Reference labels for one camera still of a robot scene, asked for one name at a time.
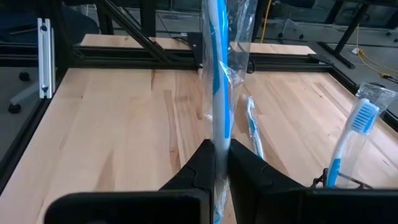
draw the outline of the yellow cable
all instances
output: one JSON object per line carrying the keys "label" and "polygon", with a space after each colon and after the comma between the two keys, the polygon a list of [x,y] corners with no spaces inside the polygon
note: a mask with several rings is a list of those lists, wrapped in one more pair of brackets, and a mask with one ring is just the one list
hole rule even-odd
{"label": "yellow cable", "polygon": [[386,75],[390,76],[390,75],[387,74],[387,73],[380,72],[379,70],[377,70],[377,69],[375,69],[375,68],[372,68],[372,66],[368,65],[368,64],[363,60],[363,58],[361,57],[361,55],[363,55],[364,52],[363,52],[363,50],[359,49],[359,47],[358,47],[358,39],[359,39],[359,24],[358,24],[357,27],[356,27],[356,48],[357,48],[357,50],[358,50],[358,57],[359,57],[359,59],[361,59],[361,61],[362,61],[362,63],[364,63],[364,65],[366,65],[366,66],[367,66],[368,68],[370,68],[371,70],[377,72],[381,77],[386,76]]}
{"label": "yellow cable", "polygon": [[397,70],[394,70],[394,69],[391,69],[391,68],[387,68],[387,67],[385,67],[385,66],[383,66],[383,65],[380,65],[379,63],[373,61],[372,59],[370,59],[370,58],[365,54],[365,52],[363,52],[363,56],[366,57],[366,59],[368,59],[370,62],[372,62],[372,63],[375,64],[375,65],[378,65],[378,66],[380,66],[380,67],[382,67],[382,68],[385,68],[385,69],[387,69],[387,70],[390,70],[390,71],[392,71],[392,72],[398,72]]}
{"label": "yellow cable", "polygon": [[268,0],[268,6],[267,6],[267,11],[266,11],[266,19],[264,19],[264,27],[262,28],[262,34],[261,34],[260,43],[262,43],[262,41],[264,40],[264,37],[266,36],[266,26],[267,26],[268,12],[269,12],[269,7],[270,6],[271,6],[271,0]]}

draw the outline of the white bracket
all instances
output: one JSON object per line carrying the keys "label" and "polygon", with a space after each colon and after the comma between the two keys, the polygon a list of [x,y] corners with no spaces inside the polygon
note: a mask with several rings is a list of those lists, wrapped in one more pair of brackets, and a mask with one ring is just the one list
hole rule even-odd
{"label": "white bracket", "polygon": [[37,19],[39,50],[39,95],[52,98],[55,92],[55,46],[54,29],[50,19]]}

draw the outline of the wood grain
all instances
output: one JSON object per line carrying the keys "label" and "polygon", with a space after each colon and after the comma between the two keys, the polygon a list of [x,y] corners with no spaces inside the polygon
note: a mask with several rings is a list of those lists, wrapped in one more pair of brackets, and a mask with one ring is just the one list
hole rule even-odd
{"label": "wood grain", "polygon": [[[87,35],[83,43],[137,47],[123,36]],[[302,46],[251,49],[312,53]],[[0,223],[42,223],[48,205],[72,192],[157,190],[209,137],[202,93],[194,71],[69,69],[0,197]],[[327,73],[256,72],[242,93],[254,97],[268,162],[310,185],[328,165],[353,96]],[[234,137],[251,149],[243,108],[239,101]],[[397,187],[397,146],[397,133],[378,121],[355,177]],[[231,200],[224,223],[235,223]]]}

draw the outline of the chair wheel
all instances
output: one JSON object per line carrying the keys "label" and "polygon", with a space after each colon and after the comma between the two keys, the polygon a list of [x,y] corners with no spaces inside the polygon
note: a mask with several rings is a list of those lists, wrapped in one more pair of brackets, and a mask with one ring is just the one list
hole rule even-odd
{"label": "chair wheel", "polygon": [[16,105],[10,104],[8,106],[8,112],[10,112],[12,114],[18,114],[19,112],[21,112],[21,106],[19,104],[16,104]]}
{"label": "chair wheel", "polygon": [[30,75],[27,72],[21,72],[19,74],[19,80],[22,82],[28,82],[30,81]]}

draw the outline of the black wire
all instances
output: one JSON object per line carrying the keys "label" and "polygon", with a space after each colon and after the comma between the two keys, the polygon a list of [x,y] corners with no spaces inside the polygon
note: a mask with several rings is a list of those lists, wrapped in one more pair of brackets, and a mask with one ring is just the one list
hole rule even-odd
{"label": "black wire", "polygon": [[189,42],[187,40],[185,40],[184,38],[182,38],[182,37],[172,37],[172,38],[175,39],[175,40],[178,40],[180,42],[183,42],[184,44],[190,46]]}
{"label": "black wire", "polygon": [[164,24],[162,18],[160,18],[160,16],[158,15],[158,13],[155,11],[156,16],[159,18],[160,22],[163,24],[164,29],[167,31],[167,34],[169,35],[170,38],[173,38],[170,33],[169,30],[167,29],[166,25]]}
{"label": "black wire", "polygon": [[134,16],[125,7],[121,6],[121,8],[137,24],[137,26],[141,27],[141,24],[138,22],[138,20],[136,18],[134,18]]}
{"label": "black wire", "polygon": [[[241,43],[238,42],[237,45],[242,52],[245,52],[245,50],[241,46]],[[248,65],[248,68],[246,69],[246,73],[252,74],[256,71],[256,63],[254,63],[253,58],[250,56],[250,52],[249,52],[249,62],[251,62],[251,64],[252,64],[252,69],[249,70],[249,65]]]}
{"label": "black wire", "polygon": [[398,84],[398,80],[395,79],[394,77],[387,77],[387,78],[384,78],[384,79],[389,80],[390,82],[393,82],[395,84]]}
{"label": "black wire", "polygon": [[252,74],[252,73],[254,73],[256,71],[256,63],[254,63],[254,60],[253,60],[253,58],[250,55],[249,55],[249,61],[251,62],[252,68],[251,68],[251,71],[250,71],[249,70],[249,66],[248,66],[248,69],[246,70],[246,73],[247,74]]}

